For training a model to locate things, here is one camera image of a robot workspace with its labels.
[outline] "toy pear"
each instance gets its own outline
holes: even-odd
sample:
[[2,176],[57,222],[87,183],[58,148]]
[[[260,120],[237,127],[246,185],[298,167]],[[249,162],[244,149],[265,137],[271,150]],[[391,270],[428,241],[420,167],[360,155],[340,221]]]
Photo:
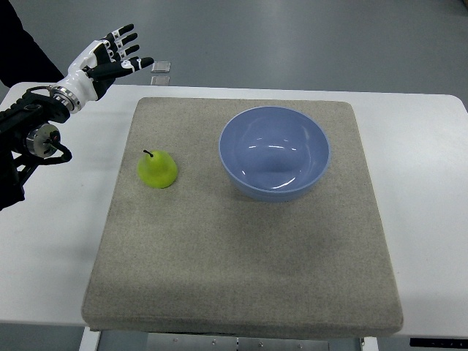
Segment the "toy pear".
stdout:
[[138,160],[137,173],[141,180],[153,188],[166,188],[177,178],[177,165],[163,150],[143,150]]

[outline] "gray felt mat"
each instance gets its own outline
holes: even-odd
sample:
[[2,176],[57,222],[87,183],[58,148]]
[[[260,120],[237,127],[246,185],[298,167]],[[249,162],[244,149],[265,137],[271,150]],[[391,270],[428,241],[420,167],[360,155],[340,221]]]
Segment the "gray felt mat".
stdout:
[[[228,180],[223,126],[261,105],[300,110],[332,148],[302,198],[261,203]],[[142,150],[179,166],[166,189],[137,177]],[[352,107],[345,102],[140,100],[83,302],[91,329],[281,339],[388,336],[403,316]]]

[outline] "concrete floor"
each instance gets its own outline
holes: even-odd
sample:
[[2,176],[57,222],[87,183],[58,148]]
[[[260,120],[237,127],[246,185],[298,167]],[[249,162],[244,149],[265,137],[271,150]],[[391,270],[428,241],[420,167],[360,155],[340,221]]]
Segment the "concrete floor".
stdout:
[[[172,86],[451,94],[468,107],[462,0],[10,2],[64,74],[93,39],[134,23],[140,56],[171,61]],[[147,69],[117,83],[150,79]],[[0,86],[0,99],[6,93]],[[21,328],[34,333],[0,325],[0,350],[45,350],[34,342],[13,346],[6,336]],[[56,329],[37,330],[61,339]],[[63,346],[80,329],[70,333],[57,350],[77,350]]]

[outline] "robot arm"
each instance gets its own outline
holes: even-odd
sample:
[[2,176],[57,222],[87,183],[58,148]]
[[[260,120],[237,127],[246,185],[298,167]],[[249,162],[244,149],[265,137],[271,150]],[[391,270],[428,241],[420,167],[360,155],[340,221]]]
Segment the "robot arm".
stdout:
[[154,62],[152,58],[127,56],[140,47],[125,45],[137,38],[129,34],[133,24],[110,32],[100,40],[94,40],[69,66],[68,75],[50,88],[51,94],[61,97],[70,113],[81,110],[88,101],[104,96],[116,78],[129,75]]
[[[0,210],[24,200],[23,185],[40,165],[68,162],[71,152],[49,121],[64,123],[70,113],[104,96],[116,78],[151,65],[152,58],[127,56],[138,45],[129,24],[93,41],[69,66],[68,76],[53,86],[31,88],[8,110],[0,112]],[[32,91],[47,89],[50,96]],[[51,157],[59,150],[62,155]]]

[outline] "robotic finger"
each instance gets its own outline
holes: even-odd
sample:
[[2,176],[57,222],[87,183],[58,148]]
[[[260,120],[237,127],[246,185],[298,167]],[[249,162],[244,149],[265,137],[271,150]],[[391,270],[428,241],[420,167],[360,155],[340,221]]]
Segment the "robotic finger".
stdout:
[[86,72],[86,74],[95,81],[115,79],[124,77],[143,69],[151,64],[154,60],[151,57],[131,58],[121,62],[110,62],[108,64],[100,64]]
[[124,60],[129,54],[134,53],[134,52],[137,51],[138,49],[140,49],[140,46],[139,46],[139,45],[133,45],[133,46],[131,46],[131,47],[128,48],[128,49],[120,50],[120,51],[118,52],[118,54],[120,55],[120,58],[121,58],[122,60]]
[[120,38],[125,33],[132,31],[134,27],[135,26],[133,26],[133,24],[131,23],[127,24],[126,26],[123,26],[119,29],[116,29],[115,31],[110,32],[103,39],[107,40],[108,42],[114,42],[116,39]]
[[117,39],[116,40],[117,48],[122,48],[124,45],[127,45],[129,42],[131,42],[132,40],[135,40],[137,38],[138,38],[138,34],[131,33],[130,35],[127,35],[123,39]]

